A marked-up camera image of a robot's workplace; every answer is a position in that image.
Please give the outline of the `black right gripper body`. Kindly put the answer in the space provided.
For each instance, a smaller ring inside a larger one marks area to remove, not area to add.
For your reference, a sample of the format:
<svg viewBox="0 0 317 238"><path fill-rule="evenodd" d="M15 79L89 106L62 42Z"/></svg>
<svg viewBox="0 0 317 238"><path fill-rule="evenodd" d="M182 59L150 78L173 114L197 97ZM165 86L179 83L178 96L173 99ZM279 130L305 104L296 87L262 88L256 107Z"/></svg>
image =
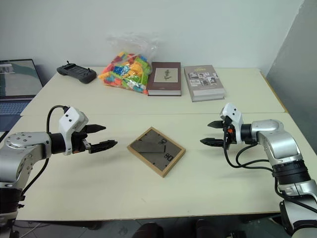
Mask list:
<svg viewBox="0 0 317 238"><path fill-rule="evenodd" d="M223 119L223 147L224 149L229 149L230 145L234 142L234 127L232 125L232 119L229 116L226 116Z"/></svg>

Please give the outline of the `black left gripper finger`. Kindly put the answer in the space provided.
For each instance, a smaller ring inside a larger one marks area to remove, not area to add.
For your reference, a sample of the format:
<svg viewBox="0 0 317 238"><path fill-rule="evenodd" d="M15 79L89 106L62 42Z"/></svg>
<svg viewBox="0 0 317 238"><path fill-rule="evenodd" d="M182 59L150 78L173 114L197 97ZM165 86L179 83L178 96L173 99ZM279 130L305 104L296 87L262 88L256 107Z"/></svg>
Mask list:
<svg viewBox="0 0 317 238"><path fill-rule="evenodd" d="M89 151L89 154L98 153L101 151L111 149L116 144L117 144L117 141L115 140L107 140L107 141L100 142L98 144L91 144L90 149L88 149L88 151Z"/></svg>
<svg viewBox="0 0 317 238"><path fill-rule="evenodd" d="M98 131L106 129L105 126L98 124L88 124L85 126L85 133L96 133Z"/></svg>

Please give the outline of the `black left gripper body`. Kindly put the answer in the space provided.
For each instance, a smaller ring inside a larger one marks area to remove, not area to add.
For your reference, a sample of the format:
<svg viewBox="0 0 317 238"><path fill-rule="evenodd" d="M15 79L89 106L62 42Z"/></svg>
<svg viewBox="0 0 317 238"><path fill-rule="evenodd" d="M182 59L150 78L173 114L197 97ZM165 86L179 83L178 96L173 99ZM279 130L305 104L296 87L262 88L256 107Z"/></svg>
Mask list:
<svg viewBox="0 0 317 238"><path fill-rule="evenodd" d="M90 143L87 142L88 136L87 126L84 126L79 132L73 132L71 135L72 153L80 153L91 148Z"/></svg>

